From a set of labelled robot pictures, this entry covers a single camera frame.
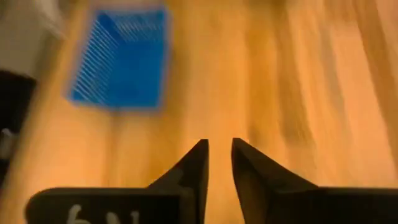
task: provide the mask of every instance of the blue basket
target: blue basket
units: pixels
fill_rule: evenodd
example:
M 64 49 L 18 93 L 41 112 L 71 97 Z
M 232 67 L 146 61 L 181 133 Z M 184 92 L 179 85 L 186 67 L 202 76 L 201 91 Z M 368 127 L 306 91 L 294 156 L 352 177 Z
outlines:
M 167 51 L 167 13 L 98 11 L 70 98 L 108 108 L 160 103 Z

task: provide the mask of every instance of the white object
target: white object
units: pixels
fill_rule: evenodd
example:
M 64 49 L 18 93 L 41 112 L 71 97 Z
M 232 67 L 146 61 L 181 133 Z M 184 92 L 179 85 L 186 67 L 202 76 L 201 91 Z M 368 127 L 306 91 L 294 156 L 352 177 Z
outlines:
M 36 0 L 6 0 L 0 18 L 0 69 L 32 78 L 48 31 Z
M 12 155 L 12 146 L 15 143 L 15 137 L 8 129 L 1 130 L 0 139 L 0 159 L 9 159 Z
M 59 8 L 58 0 L 34 0 L 43 18 L 44 25 L 53 34 L 64 36 L 64 19 Z

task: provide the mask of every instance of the dark object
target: dark object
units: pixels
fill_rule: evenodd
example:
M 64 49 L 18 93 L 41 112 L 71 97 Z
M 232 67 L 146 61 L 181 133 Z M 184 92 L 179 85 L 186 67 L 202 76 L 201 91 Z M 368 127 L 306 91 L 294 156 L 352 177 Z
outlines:
M 318 187 L 241 139 L 232 163 L 247 224 L 398 223 L 398 190 Z
M 28 224 L 203 223 L 208 141 L 145 189 L 50 189 L 27 204 Z
M 8 166 L 9 166 L 9 161 L 0 159 L 0 186 L 2 185 L 2 182 L 4 181 L 4 178 L 6 176 L 6 173 L 8 171 Z
M 0 70 L 0 131 L 19 133 L 35 86 L 32 78 Z

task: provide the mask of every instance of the wood grain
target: wood grain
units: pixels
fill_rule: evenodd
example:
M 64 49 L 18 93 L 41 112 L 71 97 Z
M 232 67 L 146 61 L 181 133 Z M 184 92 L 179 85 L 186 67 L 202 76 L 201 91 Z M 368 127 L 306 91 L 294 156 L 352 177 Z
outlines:
M 117 113 L 64 98 L 90 18 L 79 2 L 31 106 L 0 223 L 23 223 L 29 197 L 49 187 L 145 187 L 201 138 L 206 223 L 244 223 L 233 137 L 315 184 L 398 187 L 392 1 L 168 0 L 162 106 Z

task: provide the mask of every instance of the black plastic part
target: black plastic part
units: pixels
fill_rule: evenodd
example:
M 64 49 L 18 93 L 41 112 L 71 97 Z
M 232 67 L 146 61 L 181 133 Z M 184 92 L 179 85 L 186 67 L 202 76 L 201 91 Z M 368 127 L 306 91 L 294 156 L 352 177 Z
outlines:
M 398 223 L 398 190 L 318 187 L 241 139 L 232 163 L 246 224 Z
M 25 217 L 28 224 L 202 224 L 207 183 L 208 141 L 201 140 L 145 189 L 48 189 L 29 200 Z

